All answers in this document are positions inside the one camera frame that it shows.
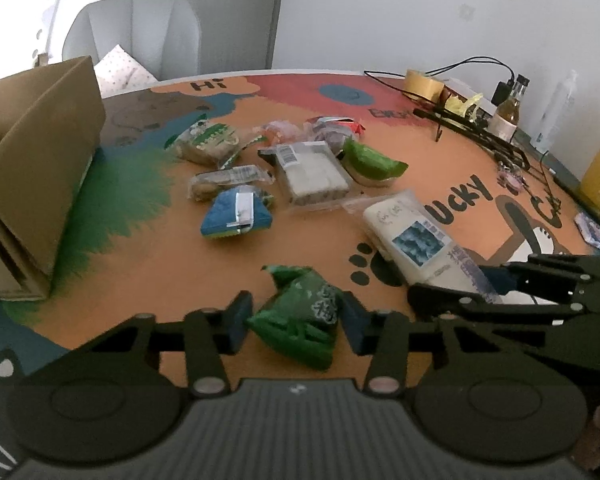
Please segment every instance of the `tape roll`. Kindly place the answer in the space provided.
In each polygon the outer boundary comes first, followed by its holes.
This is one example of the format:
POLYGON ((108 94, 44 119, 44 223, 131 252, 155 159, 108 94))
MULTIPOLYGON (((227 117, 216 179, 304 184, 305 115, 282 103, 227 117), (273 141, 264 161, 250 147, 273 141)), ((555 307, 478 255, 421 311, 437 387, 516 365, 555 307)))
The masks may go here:
POLYGON ((404 77, 403 88, 405 91, 421 95, 435 103, 440 99, 440 94, 444 87, 444 83, 436 81, 431 77, 427 77, 417 70, 407 70, 404 77))

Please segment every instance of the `bottle label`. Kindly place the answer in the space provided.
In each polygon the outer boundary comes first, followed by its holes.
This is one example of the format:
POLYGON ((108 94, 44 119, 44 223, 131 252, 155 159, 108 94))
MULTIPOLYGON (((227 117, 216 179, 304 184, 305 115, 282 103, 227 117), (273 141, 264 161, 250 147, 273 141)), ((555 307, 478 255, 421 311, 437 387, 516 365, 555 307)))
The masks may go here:
POLYGON ((499 137, 502 140, 506 140, 507 142, 509 142, 516 131, 516 127, 517 126, 515 124, 511 124, 509 121, 504 120, 498 114, 495 114, 493 116, 493 119, 491 119, 491 122, 489 123, 487 131, 490 134, 493 134, 496 137, 499 137))

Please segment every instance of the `blue picture on package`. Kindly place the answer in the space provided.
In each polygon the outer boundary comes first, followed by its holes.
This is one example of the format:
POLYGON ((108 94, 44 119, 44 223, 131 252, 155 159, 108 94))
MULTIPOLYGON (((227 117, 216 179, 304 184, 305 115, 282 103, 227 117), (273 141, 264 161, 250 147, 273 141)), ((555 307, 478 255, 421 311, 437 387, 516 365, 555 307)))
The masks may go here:
POLYGON ((421 267, 445 246, 420 222, 414 222, 393 240, 394 245, 421 267))

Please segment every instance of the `cardboard box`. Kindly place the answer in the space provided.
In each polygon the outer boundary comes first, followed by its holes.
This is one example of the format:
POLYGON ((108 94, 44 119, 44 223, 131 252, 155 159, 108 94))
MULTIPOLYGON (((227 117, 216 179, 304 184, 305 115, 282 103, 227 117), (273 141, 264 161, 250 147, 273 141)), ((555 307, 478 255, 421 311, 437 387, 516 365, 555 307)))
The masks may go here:
POLYGON ((89 57, 0 79, 0 298, 48 296, 105 112, 89 57))

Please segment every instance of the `red painted area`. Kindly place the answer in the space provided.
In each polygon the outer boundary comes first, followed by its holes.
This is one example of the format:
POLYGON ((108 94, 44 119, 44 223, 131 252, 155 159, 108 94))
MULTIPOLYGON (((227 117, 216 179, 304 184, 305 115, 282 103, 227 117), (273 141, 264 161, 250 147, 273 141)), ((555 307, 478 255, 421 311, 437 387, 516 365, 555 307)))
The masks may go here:
MULTIPOLYGON (((387 88, 368 77, 339 74, 275 74, 248 76, 248 81, 260 87, 258 95, 293 106, 315 110, 325 116, 347 116, 365 124, 382 121, 392 126, 409 124, 423 126, 427 121, 415 117, 416 104, 399 92, 387 88), (320 94, 323 85, 346 85, 373 96, 375 102, 368 106, 344 104, 320 94), (396 112, 385 117, 379 112, 396 112)), ((391 83, 399 87, 402 80, 391 83)))

